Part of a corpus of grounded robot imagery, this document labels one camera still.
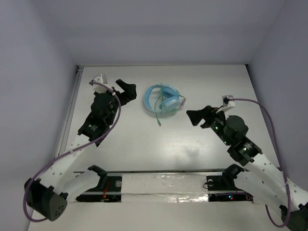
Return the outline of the light blue headphones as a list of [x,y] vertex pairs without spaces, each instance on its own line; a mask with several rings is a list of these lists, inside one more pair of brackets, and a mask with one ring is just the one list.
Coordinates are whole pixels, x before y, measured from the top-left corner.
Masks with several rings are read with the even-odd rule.
[[[154,90],[158,93],[158,98],[152,106],[150,96]],[[175,113],[184,106],[186,98],[173,86],[160,83],[147,89],[143,102],[146,109],[157,116]]]

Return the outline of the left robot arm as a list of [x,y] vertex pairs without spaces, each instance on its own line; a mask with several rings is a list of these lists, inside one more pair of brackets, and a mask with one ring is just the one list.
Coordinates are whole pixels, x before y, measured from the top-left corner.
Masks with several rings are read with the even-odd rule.
[[75,201],[82,193],[90,189],[108,188],[107,172],[97,165],[88,167],[78,177],[73,177],[73,171],[114,129],[122,106],[137,98],[135,84],[128,84],[121,79],[116,84],[122,92],[108,86],[102,77],[90,82],[95,89],[94,100],[70,148],[48,162],[24,184],[23,211],[28,220],[36,222],[29,215],[28,207],[43,216],[41,221],[55,221],[63,214],[68,203]]

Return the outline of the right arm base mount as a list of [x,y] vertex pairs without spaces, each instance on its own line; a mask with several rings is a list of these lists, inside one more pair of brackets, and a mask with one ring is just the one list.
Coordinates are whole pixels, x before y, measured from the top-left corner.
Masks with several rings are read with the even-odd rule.
[[203,188],[210,193],[211,201],[253,201],[253,196],[235,186],[234,180],[244,169],[232,164],[222,171],[221,175],[206,177]]

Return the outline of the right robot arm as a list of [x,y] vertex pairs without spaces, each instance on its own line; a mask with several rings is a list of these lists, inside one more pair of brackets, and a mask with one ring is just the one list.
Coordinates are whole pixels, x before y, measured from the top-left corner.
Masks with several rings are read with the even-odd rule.
[[277,168],[262,150],[247,136],[248,126],[237,115],[225,116],[224,110],[206,106],[202,110],[186,112],[193,126],[210,128],[228,146],[228,154],[235,161],[222,173],[221,182],[227,189],[236,186],[253,195],[281,216],[282,227],[291,231],[308,229],[308,192],[292,182]]

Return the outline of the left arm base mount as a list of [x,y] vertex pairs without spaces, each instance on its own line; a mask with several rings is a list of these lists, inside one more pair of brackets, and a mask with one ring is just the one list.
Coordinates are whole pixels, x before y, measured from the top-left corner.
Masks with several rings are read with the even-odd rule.
[[78,202],[121,202],[122,174],[109,174],[98,166],[90,166],[88,170],[94,171],[100,178],[94,188],[85,191],[76,198]]

